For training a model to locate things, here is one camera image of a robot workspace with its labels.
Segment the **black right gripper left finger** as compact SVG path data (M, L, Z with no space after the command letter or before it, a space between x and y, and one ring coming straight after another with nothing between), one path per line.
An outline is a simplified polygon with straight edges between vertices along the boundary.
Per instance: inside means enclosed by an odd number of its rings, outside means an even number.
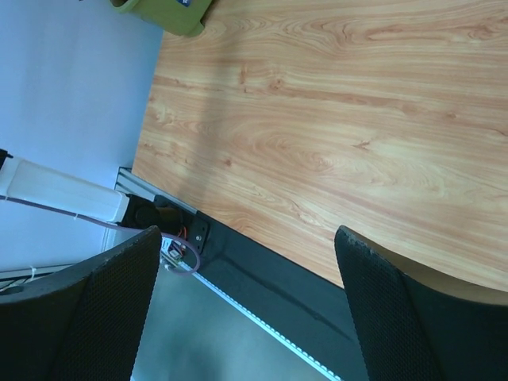
M160 265L151 227L1 293L3 380L128 380Z

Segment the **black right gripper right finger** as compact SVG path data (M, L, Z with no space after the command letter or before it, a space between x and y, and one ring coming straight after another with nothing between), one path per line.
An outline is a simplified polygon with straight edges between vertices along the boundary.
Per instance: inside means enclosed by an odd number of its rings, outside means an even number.
M505 380L507 293L392 252L342 225L334 247L371 380Z

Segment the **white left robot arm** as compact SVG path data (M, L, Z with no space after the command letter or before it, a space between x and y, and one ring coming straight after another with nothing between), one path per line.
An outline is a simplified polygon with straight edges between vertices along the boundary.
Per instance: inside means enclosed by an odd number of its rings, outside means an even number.
M52 211L110 229L162 224L154 202L68 175L1 150L1 200Z

